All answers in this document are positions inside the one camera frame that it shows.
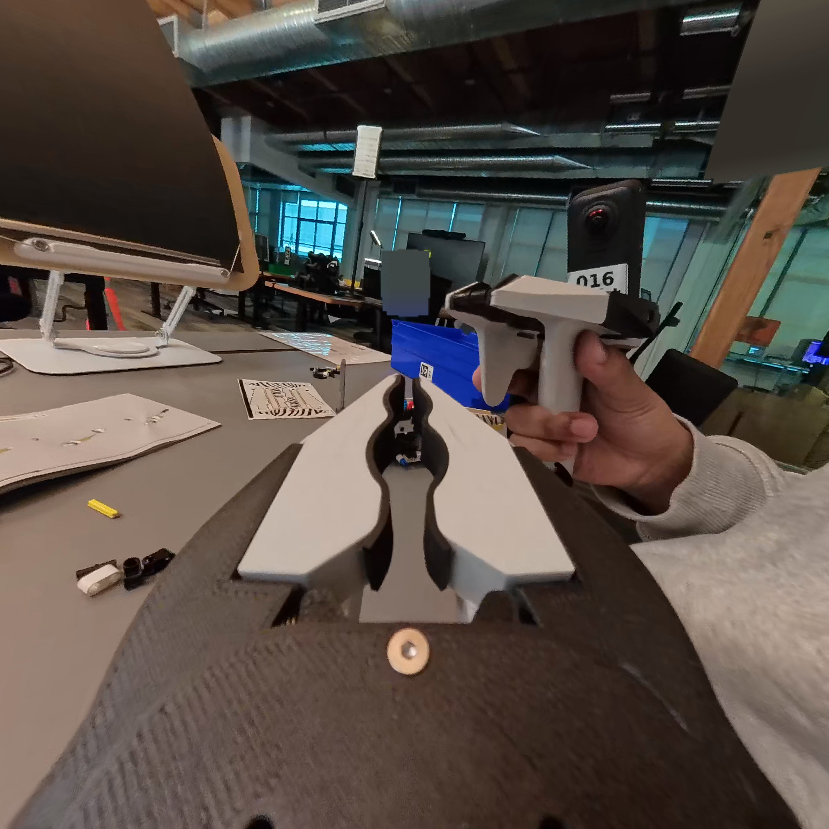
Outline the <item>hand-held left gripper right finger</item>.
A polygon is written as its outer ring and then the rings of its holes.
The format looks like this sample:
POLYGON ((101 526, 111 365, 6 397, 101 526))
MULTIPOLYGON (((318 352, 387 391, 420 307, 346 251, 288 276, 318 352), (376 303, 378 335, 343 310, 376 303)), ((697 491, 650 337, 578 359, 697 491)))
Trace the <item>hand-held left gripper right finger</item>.
POLYGON ((483 599, 567 581, 575 565, 508 439, 428 380, 414 381, 421 461, 432 475, 424 557, 470 623, 483 599))

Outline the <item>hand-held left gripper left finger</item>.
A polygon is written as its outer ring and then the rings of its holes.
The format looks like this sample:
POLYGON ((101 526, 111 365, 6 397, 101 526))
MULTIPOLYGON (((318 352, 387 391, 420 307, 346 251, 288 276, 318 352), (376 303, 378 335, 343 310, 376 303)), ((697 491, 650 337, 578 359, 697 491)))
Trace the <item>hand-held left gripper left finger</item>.
POLYGON ((237 573, 244 581, 331 593, 361 603, 391 562, 390 496, 402 376, 392 374, 292 448, 284 482, 237 573))

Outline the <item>lego helicopter model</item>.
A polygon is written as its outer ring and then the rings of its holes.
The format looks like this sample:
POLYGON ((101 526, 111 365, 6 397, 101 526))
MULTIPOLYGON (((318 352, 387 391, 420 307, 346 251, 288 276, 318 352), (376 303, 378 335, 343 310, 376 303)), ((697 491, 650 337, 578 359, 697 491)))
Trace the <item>lego helicopter model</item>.
MULTIPOLYGON (((338 366, 339 397, 336 414, 340 414, 347 407, 347 360, 342 359, 338 366)), ((413 421, 399 420, 395 427, 394 453, 396 461, 407 467, 420 462, 420 437, 414 431, 413 421)))

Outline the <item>white instruction booklet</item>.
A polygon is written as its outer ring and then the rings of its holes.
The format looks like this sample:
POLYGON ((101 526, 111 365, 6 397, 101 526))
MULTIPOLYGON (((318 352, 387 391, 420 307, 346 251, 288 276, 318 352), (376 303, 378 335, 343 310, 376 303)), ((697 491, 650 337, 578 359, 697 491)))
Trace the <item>white instruction booklet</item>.
POLYGON ((1 493, 106 468, 217 429, 139 396, 109 396, 1 418, 1 493))

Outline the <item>black lego connector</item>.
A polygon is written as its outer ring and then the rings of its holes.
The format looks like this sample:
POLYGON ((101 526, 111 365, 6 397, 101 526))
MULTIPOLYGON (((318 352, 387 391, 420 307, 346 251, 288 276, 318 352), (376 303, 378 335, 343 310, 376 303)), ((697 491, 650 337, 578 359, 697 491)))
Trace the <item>black lego connector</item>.
POLYGON ((121 566, 124 588, 128 591, 136 589, 152 576, 166 569, 174 558, 175 554, 171 550, 161 548, 143 558, 124 559, 121 566))

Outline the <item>small white lego brick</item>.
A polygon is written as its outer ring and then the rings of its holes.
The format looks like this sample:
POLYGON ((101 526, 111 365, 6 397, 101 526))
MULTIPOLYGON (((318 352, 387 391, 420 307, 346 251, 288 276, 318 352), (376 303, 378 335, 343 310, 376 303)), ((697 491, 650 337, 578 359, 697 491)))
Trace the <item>small white lego brick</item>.
POLYGON ((77 588, 86 596, 96 596, 113 586, 118 585, 123 579, 123 572, 117 567, 105 566, 94 573, 85 576, 77 581, 77 588))

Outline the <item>person's right hand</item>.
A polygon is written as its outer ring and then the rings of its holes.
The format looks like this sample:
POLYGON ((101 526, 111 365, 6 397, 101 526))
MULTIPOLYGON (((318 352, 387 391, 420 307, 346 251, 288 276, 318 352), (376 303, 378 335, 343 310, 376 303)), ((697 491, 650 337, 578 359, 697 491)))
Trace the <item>person's right hand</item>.
POLYGON ((545 409, 537 395, 537 369, 515 373, 509 393, 522 402, 506 412, 512 444, 543 462, 571 463, 574 479, 615 488, 642 513, 665 512, 691 470, 689 430, 625 355, 593 332, 579 335, 574 354, 584 378, 580 411, 545 409))

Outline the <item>zebra striped sticker sheet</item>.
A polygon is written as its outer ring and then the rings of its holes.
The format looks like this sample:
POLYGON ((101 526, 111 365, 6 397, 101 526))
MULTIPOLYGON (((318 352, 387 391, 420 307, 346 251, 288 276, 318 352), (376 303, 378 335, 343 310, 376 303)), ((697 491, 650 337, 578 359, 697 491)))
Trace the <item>zebra striped sticker sheet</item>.
POLYGON ((249 420, 316 420, 331 418, 334 409, 301 381, 238 379, 249 420))

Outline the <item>wooden pillar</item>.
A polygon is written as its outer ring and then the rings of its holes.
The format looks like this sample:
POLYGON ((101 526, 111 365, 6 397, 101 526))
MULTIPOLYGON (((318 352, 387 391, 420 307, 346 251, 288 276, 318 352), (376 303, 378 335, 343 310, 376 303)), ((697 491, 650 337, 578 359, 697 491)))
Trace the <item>wooden pillar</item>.
POLYGON ((771 178, 690 350, 692 358, 720 368, 821 170, 771 178))

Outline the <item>glossy white sheet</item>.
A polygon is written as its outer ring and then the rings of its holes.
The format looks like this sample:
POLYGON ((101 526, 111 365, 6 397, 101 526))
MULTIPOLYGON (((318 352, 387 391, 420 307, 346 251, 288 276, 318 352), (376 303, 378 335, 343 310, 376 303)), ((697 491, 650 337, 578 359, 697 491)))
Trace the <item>glossy white sheet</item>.
POLYGON ((259 335, 289 349, 301 351, 308 356, 333 366, 340 366, 342 362, 345 362, 347 367, 389 367, 391 362, 390 355, 384 352, 339 337, 334 337, 331 334, 265 331, 259 332, 259 335))

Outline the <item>blue plastic bin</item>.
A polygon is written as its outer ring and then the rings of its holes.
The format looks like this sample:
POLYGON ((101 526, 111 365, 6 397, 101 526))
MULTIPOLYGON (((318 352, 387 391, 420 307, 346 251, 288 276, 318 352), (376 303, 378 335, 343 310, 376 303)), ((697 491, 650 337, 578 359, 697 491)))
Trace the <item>blue plastic bin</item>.
POLYGON ((479 364, 478 338, 453 327, 392 321, 392 369, 409 379, 431 380, 438 388, 469 409, 506 412, 510 396, 488 404, 472 383, 479 364))

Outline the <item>black background monitor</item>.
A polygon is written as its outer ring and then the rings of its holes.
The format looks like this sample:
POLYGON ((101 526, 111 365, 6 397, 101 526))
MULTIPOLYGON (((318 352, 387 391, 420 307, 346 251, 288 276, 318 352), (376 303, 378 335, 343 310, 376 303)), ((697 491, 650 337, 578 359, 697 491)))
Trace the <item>black background monitor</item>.
POLYGON ((430 254, 430 271, 435 277, 448 280, 455 288, 469 285, 480 278, 485 243, 471 240, 454 231, 423 230, 409 232, 408 250, 425 250, 430 254))

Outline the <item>wooden office desk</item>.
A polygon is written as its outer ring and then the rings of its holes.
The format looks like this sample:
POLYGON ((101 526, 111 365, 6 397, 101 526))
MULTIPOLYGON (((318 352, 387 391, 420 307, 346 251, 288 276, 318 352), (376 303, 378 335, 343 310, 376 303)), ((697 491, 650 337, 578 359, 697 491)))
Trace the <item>wooden office desk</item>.
POLYGON ((280 282, 275 278, 262 277, 260 283, 266 288, 272 288, 282 294, 293 296, 297 302, 295 316, 295 328, 297 332, 305 332, 309 321, 310 304, 323 306, 337 306, 361 310, 368 308, 373 314, 373 332, 375 339, 381 339, 382 335, 382 303, 381 300, 363 297, 360 294, 321 294, 306 288, 297 287, 294 284, 280 282))

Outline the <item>white monitor stand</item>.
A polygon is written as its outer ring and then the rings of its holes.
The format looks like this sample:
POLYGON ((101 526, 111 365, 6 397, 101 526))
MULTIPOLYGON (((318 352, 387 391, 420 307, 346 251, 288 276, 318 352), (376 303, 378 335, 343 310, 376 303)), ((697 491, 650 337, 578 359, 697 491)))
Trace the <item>white monitor stand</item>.
POLYGON ((198 288, 224 287, 231 271, 220 264, 139 255, 47 236, 12 243, 13 254, 29 264, 47 265, 47 295, 38 321, 40 337, 2 341, 2 354, 42 375, 73 376, 135 368, 209 365, 220 361, 207 351, 173 339, 173 333, 198 288), (148 282, 181 285, 171 314, 154 337, 59 337, 54 328, 60 288, 68 273, 115 274, 148 282))

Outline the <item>white sign on pole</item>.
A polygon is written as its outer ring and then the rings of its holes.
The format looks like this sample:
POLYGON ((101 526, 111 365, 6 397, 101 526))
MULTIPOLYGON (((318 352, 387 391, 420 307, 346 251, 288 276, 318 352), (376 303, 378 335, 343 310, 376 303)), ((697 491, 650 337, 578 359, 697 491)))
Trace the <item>white sign on pole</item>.
POLYGON ((351 169, 354 177, 365 180, 377 178, 383 131, 380 126, 358 125, 351 169))

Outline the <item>black computer monitor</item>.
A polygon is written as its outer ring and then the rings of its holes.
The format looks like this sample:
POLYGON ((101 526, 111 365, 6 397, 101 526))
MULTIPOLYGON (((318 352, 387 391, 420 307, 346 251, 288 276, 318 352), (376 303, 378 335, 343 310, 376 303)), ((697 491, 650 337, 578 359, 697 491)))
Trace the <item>black computer monitor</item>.
POLYGON ((2 264, 254 285, 240 174, 147 2, 2 2, 1 52, 2 264))

